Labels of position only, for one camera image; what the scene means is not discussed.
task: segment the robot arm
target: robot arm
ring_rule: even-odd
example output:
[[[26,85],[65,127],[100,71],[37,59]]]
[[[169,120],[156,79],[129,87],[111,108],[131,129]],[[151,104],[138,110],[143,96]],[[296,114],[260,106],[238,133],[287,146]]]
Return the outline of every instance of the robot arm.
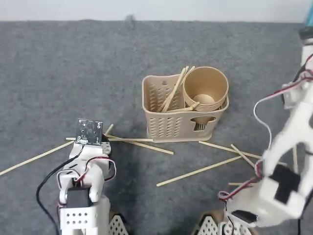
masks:
[[[312,42],[303,47],[303,54],[307,57],[312,52]],[[313,68],[309,63],[303,68],[308,69],[308,66]],[[233,195],[225,207],[226,216],[246,227],[275,226],[285,220],[300,218],[313,190],[313,82],[303,82],[286,92],[284,98],[285,108],[292,108],[291,115],[270,148],[263,153],[262,180]],[[304,143],[306,149],[305,168],[301,175],[278,164],[280,158],[298,143]]]
[[[79,120],[74,161],[58,173],[60,227],[63,235],[108,235],[109,199],[102,195],[110,171],[111,146],[102,136],[102,122]]]

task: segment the beige plastic basket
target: beige plastic basket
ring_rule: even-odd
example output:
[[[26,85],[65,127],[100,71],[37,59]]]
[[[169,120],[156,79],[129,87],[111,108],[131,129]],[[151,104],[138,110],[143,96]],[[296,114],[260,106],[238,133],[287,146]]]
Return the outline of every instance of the beige plastic basket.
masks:
[[[175,113],[157,113],[166,97],[173,90],[179,74],[172,76],[147,76],[142,81],[142,108],[146,115],[147,130],[154,142],[206,141],[211,138],[212,131],[228,108],[229,100],[215,111],[181,111]],[[182,86],[177,90],[168,110],[185,107]],[[206,117],[207,124],[194,121],[195,118]]]

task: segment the beige cup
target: beige cup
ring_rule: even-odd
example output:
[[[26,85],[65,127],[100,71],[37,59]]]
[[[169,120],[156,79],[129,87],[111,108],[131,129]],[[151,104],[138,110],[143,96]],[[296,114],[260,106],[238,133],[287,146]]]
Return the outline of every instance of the beige cup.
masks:
[[[213,67],[198,67],[186,75],[183,96],[188,106],[200,102],[196,111],[209,112],[222,106],[228,87],[228,80],[221,71]]]

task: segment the gray carpet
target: gray carpet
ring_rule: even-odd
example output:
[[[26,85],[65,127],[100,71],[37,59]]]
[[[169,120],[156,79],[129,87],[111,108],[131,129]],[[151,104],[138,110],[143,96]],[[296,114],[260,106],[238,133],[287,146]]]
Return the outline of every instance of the gray carpet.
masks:
[[[299,24],[144,22],[0,23],[0,170],[36,156],[74,136],[77,118],[115,124],[113,134],[145,137],[141,80],[175,74],[186,65],[225,72],[230,107],[211,142],[234,143],[261,154],[268,133],[254,118],[254,103],[293,79],[300,64]],[[260,117],[276,134],[287,119],[279,98],[260,105]],[[157,188],[156,184],[235,154],[197,142],[155,144],[174,156],[127,143],[112,143],[117,177],[104,194],[126,217],[134,235],[188,235],[200,214],[221,209],[217,199],[228,182],[250,178],[238,160]],[[0,177],[0,234],[52,235],[35,201],[44,176],[65,161],[70,147]],[[303,155],[299,153],[300,166]],[[290,163],[290,156],[284,161]],[[41,197],[56,216],[53,177]],[[313,207],[302,224],[312,234]],[[295,235],[296,221],[259,229],[262,235]]]

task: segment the white wall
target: white wall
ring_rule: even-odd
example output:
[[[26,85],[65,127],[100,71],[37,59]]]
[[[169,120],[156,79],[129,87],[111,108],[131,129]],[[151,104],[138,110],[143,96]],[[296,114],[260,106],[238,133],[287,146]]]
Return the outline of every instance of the white wall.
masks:
[[[0,21],[124,20],[301,23],[312,0],[0,0]]]

